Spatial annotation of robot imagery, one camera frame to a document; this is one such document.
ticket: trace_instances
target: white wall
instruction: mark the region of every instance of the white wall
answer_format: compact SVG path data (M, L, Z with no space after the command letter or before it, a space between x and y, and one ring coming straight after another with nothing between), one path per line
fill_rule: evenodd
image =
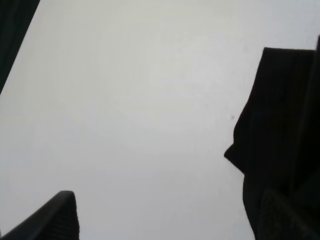
M81 239L250 240L224 159L263 47L318 0L42 0L0 96L0 228L60 190Z

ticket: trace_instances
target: black cloth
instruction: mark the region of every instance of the black cloth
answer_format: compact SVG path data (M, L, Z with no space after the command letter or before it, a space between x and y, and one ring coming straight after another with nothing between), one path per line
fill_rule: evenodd
M308 200L298 193L304 192L301 186L320 162L319 56L319 49L263 50L252 91L234 129L234 143L224 154L244 173L243 203L256 237L266 189L276 189L308 207ZM314 198L315 211L320 197L311 189L307 192Z

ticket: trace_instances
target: black object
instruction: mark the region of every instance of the black object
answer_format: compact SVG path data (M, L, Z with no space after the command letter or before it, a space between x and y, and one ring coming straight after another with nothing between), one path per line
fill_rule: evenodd
M0 0L0 94L40 0Z
M61 191L1 240L79 240L76 198Z
M258 240L320 239L319 44L264 49L225 152L245 175L243 203Z

